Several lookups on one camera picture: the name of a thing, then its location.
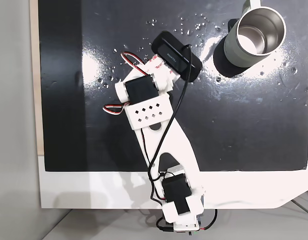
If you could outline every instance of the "red and white wire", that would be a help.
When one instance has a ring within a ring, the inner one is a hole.
[[[125,102],[124,104],[106,104],[103,106],[103,110],[108,114],[120,115],[123,112],[124,108],[129,104],[129,101]],[[110,109],[120,109],[120,111],[112,111]]]
[[[132,68],[138,70],[140,73],[142,73],[144,76],[148,75],[145,71],[143,71],[142,69],[140,69],[138,66],[136,66],[134,63],[132,63],[127,56],[131,56],[134,59],[136,59],[140,64],[144,65],[144,62],[138,57],[136,56],[134,53],[131,53],[129,51],[123,51],[120,53],[120,56],[124,59],[124,61],[130,65]]]

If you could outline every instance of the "metal cup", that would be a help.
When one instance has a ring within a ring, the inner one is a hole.
[[[224,43],[226,58],[235,66],[249,68],[279,48],[286,36],[283,17],[260,0],[247,0],[242,17]]]

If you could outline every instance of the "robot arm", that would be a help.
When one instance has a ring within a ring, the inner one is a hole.
[[[122,103],[131,102],[124,109],[149,165],[173,114],[167,92],[173,90],[173,85],[180,75],[158,55],[138,67],[148,75],[144,76],[137,69],[133,69],[123,82],[115,84],[115,89]],[[161,124],[159,130],[150,128],[158,123]],[[169,173],[161,180],[159,164],[160,155],[163,153],[171,154],[179,165],[169,168]],[[201,201],[204,194],[201,173],[192,146],[176,119],[173,120],[159,149],[150,174],[153,179],[159,179],[154,181],[154,186],[158,197],[163,199],[165,220],[173,223],[174,231],[199,230],[197,216],[204,211]]]

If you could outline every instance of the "white wall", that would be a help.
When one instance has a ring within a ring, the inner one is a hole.
[[[40,240],[68,210],[41,209],[29,0],[0,0],[0,240]]]

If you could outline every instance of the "cup rim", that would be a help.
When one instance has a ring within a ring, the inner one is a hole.
[[[283,27],[284,27],[284,36],[283,36],[282,41],[280,42],[280,44],[279,44],[275,49],[273,49],[272,51],[267,52],[267,53],[252,54],[252,53],[246,51],[246,50],[244,49],[244,47],[240,44],[240,41],[239,41],[239,38],[238,38],[238,36],[239,36],[239,25],[240,25],[242,19],[243,19],[247,14],[249,14],[250,12],[255,11],[255,10],[257,10],[257,9],[267,9],[267,10],[270,10],[270,11],[273,11],[274,13],[276,13],[276,14],[280,17],[280,19],[281,19],[281,21],[282,21],[282,23],[283,23]],[[284,20],[284,18],[282,17],[282,15],[281,15],[278,11],[276,11],[275,9],[273,9],[273,8],[271,8],[271,7],[268,7],[268,6],[261,6],[261,7],[255,8],[255,9],[253,9],[253,10],[249,10],[249,11],[247,11],[246,13],[244,13],[244,15],[238,20],[237,25],[236,25],[236,30],[235,30],[235,31],[236,31],[235,38],[236,38],[237,44],[240,46],[240,48],[241,48],[246,54],[248,54],[248,55],[250,55],[250,56],[253,56],[253,57],[264,57],[264,56],[268,56],[268,55],[272,54],[274,51],[276,51],[278,48],[281,47],[281,45],[283,44],[283,42],[284,42],[284,40],[285,40],[285,38],[286,38],[286,33],[287,33],[287,30],[286,30],[286,23],[285,23],[285,20]]]

